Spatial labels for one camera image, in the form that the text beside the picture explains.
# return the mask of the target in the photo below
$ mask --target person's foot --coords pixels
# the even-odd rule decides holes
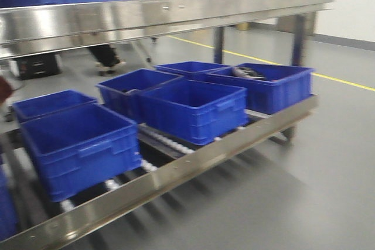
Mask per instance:
[[[103,76],[105,73],[107,74],[113,74],[116,72],[116,70],[120,69],[121,67],[124,67],[126,65],[126,61],[121,61],[120,59],[116,58],[115,63],[111,67],[103,66],[102,63],[96,62],[96,67],[99,70],[99,75]]]

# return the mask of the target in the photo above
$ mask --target stainless steel beam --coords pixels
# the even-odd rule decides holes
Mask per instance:
[[[259,120],[197,151],[58,215],[4,242],[0,248],[60,249],[153,198],[245,151],[276,132],[290,128],[318,104],[315,96]]]
[[[333,0],[140,0],[0,9],[0,59],[277,18]]]
[[[224,27],[215,28],[214,30],[214,52],[213,62],[216,64],[223,63],[223,49],[224,49]]]

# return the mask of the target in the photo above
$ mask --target yellow floor line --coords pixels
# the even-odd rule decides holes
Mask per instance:
[[[213,46],[211,46],[211,45],[198,43],[198,42],[195,42],[195,41],[179,38],[177,36],[172,36],[172,35],[169,35],[168,37],[176,39],[176,40],[180,40],[180,41],[183,41],[183,42],[186,42],[186,43],[190,43],[190,44],[198,45],[198,46],[201,46],[201,47],[213,49]],[[227,54],[234,55],[234,56],[238,56],[238,57],[243,57],[243,58],[252,59],[252,60],[256,60],[256,61],[261,61],[261,62],[267,63],[267,64],[274,64],[274,65],[278,65],[278,66],[281,65],[281,64],[275,63],[274,61],[268,61],[268,60],[260,59],[260,58],[257,58],[257,57],[232,52],[232,51],[229,51],[229,50],[223,50],[223,52],[227,53]],[[331,77],[331,76],[326,76],[325,74],[320,74],[320,73],[313,73],[313,75],[317,76],[317,77],[325,78],[325,79],[328,79],[328,80],[332,80],[332,81],[335,81],[335,82],[339,82],[339,83],[343,83],[343,84],[346,84],[346,85],[350,85],[350,86],[354,86],[354,87],[357,87],[357,88],[361,88],[361,89],[365,89],[365,90],[375,92],[375,88],[372,88],[372,87],[369,87],[369,86],[361,85],[361,84],[358,84],[358,83],[342,80],[342,79]]]

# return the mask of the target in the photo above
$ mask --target epoxy floor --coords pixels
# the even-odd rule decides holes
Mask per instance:
[[[212,31],[144,40],[155,64],[212,61]],[[226,64],[288,64],[287,33],[226,28]],[[306,65],[320,74],[375,87],[375,52],[310,41]],[[142,67],[129,45],[118,46]],[[93,58],[63,52],[61,75],[26,81],[14,99],[75,88],[99,97]],[[374,249],[375,91],[314,77],[320,106],[290,145],[265,141],[66,249]],[[0,131],[16,127],[0,123]]]

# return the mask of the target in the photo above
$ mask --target stainless steel rail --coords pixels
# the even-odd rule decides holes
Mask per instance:
[[[323,10],[333,0],[137,0],[0,9],[0,59]]]

